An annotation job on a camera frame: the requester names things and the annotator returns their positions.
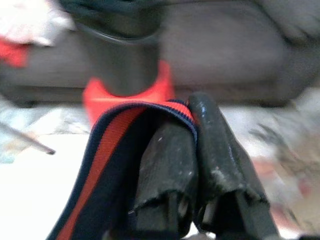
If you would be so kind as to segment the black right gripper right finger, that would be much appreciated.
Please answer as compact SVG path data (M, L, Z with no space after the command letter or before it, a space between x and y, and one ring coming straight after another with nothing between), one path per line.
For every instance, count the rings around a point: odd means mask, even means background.
M207 94L189 96L197 127L198 199L194 223L215 235L277 235L270 203L249 156Z

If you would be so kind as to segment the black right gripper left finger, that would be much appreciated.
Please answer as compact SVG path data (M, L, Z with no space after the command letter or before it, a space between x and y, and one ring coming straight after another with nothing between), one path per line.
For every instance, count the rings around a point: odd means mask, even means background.
M140 162L134 211L137 228L186 235L198 191L193 134L183 125L164 124Z

